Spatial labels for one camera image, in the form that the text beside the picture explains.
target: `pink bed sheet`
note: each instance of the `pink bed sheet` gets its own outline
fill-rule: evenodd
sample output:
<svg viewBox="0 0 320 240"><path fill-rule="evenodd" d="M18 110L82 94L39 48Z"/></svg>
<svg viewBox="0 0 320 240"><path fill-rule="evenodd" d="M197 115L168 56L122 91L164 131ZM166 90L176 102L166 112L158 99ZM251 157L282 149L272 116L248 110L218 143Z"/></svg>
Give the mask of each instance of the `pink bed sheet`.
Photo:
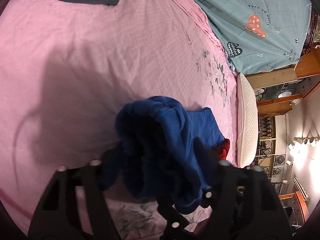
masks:
<svg viewBox="0 0 320 240"><path fill-rule="evenodd" d="M236 78L193 0L12 0L0 17L0 59L0 198L25 233L57 166L83 166L113 148L115 116L134 100L210 107L236 165ZM156 203L133 200L120 178L105 197L123 239L163 231ZM78 198L90 232L81 188ZM188 215L188 229L209 214Z"/></svg>

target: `silver bolt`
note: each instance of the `silver bolt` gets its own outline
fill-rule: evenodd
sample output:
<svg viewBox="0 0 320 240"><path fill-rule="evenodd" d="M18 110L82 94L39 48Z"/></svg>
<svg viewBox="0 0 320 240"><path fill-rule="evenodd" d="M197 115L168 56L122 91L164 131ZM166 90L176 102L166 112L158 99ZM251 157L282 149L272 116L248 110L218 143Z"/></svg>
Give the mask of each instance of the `silver bolt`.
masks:
<svg viewBox="0 0 320 240"><path fill-rule="evenodd" d="M212 193L210 191L205 194L206 198L211 198L211 196L212 196Z"/></svg>
<svg viewBox="0 0 320 240"><path fill-rule="evenodd" d="M231 165L231 163L228 162L227 160L220 160L220 161L219 161L219 164L220 164L221 166L230 166L230 165Z"/></svg>
<svg viewBox="0 0 320 240"><path fill-rule="evenodd" d="M253 169L254 171L258 171L258 172L263 171L263 169L262 169L259 165L253 166L252 169Z"/></svg>
<svg viewBox="0 0 320 240"><path fill-rule="evenodd" d="M68 169L68 166L66 165L61 165L57 168L57 171L59 172L63 172L63 171L66 171Z"/></svg>
<svg viewBox="0 0 320 240"><path fill-rule="evenodd" d="M101 160L90 161L90 166L99 166L100 164L101 164Z"/></svg>
<svg viewBox="0 0 320 240"><path fill-rule="evenodd" d="M180 225L179 222L174 222L174 223L172 223L171 226L172 226L173 228L177 228L179 225Z"/></svg>

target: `radiator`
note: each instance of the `radiator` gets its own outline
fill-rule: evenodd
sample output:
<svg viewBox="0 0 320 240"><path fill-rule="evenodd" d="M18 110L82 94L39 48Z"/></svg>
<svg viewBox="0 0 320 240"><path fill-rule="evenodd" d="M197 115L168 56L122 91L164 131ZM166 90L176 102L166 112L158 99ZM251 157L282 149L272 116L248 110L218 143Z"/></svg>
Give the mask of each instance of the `radiator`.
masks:
<svg viewBox="0 0 320 240"><path fill-rule="evenodd" d="M293 178L293 183L295 187L302 193L302 196L304 198L304 201L308 201L308 194L304 190L303 186L301 185L300 181L297 179L297 177Z"/></svg>

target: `white pillow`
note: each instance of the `white pillow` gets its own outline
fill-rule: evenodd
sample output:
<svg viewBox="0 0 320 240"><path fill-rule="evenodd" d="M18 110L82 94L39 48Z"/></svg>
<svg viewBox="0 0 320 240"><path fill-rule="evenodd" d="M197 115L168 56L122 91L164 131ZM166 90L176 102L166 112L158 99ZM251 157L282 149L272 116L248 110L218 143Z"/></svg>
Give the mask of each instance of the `white pillow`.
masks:
<svg viewBox="0 0 320 240"><path fill-rule="evenodd" d="M257 151L258 110L254 91L240 73L237 80L238 93L238 166L244 168L252 163Z"/></svg>

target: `red cloth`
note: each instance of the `red cloth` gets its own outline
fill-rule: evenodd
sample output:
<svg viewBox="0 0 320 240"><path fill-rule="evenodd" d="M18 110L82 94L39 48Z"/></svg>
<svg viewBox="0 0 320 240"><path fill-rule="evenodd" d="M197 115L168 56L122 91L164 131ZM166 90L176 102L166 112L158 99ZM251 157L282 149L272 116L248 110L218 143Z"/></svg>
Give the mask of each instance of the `red cloth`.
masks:
<svg viewBox="0 0 320 240"><path fill-rule="evenodd" d="M217 153L219 154L219 158L221 160L225 160L227 158L229 149L230 149L230 140L224 139L224 143L218 146L218 148L216 149Z"/></svg>

